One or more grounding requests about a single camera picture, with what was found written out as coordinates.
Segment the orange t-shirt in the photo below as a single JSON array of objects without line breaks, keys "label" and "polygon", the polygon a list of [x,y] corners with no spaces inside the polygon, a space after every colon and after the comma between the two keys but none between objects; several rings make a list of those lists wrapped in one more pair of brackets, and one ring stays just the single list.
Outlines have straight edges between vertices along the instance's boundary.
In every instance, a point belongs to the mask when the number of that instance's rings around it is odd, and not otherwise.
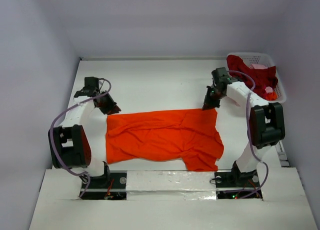
[{"label": "orange t-shirt", "polygon": [[110,115],[106,119],[109,164],[181,159],[188,171],[215,172],[224,145],[215,109],[179,109]]}]

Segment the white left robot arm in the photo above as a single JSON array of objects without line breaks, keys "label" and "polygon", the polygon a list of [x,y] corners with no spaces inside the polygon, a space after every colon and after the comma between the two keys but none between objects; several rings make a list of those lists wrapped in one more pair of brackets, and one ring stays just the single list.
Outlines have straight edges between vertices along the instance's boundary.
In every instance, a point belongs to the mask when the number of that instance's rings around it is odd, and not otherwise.
[{"label": "white left robot arm", "polygon": [[73,95],[71,106],[52,121],[48,130],[53,167],[80,178],[86,187],[94,182],[111,181],[108,164],[94,159],[85,132],[85,122],[93,110],[98,109],[105,116],[121,112],[110,95],[112,87],[103,89],[105,83],[111,84],[105,78],[85,77],[83,87]]}]

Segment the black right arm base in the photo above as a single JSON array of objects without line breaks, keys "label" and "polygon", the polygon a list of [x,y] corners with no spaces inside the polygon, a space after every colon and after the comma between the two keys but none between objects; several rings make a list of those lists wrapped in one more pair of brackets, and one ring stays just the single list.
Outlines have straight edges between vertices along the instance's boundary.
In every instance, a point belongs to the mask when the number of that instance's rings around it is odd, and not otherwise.
[{"label": "black right arm base", "polygon": [[218,200],[237,200],[240,198],[246,199],[262,199],[261,190],[257,190],[260,186],[258,173],[253,172],[253,175],[241,179],[233,178],[230,171],[218,171],[214,173],[214,177],[209,181],[215,186],[216,197]]}]

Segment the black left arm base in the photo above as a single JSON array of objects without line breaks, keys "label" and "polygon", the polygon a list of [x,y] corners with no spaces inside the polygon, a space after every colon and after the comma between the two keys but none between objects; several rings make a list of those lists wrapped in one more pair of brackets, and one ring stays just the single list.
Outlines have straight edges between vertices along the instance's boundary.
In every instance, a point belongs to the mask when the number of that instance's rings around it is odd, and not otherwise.
[{"label": "black left arm base", "polygon": [[127,171],[111,171],[109,180],[104,176],[91,177],[87,189],[82,183],[79,194],[82,200],[126,200]]}]

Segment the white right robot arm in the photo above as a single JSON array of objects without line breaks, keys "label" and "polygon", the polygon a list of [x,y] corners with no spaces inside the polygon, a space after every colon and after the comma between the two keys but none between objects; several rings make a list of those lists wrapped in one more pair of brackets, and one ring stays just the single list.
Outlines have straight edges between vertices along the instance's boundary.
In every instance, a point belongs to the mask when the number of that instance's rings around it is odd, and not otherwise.
[{"label": "white right robot arm", "polygon": [[263,163],[263,156],[285,137],[283,106],[279,102],[269,102],[254,92],[256,83],[247,74],[243,76],[252,86],[231,76],[225,67],[211,72],[212,85],[207,87],[203,110],[220,107],[224,97],[245,107],[248,144],[241,156],[233,163],[231,170],[217,172],[213,181],[218,189],[244,188],[245,184],[258,176],[257,166]]}]

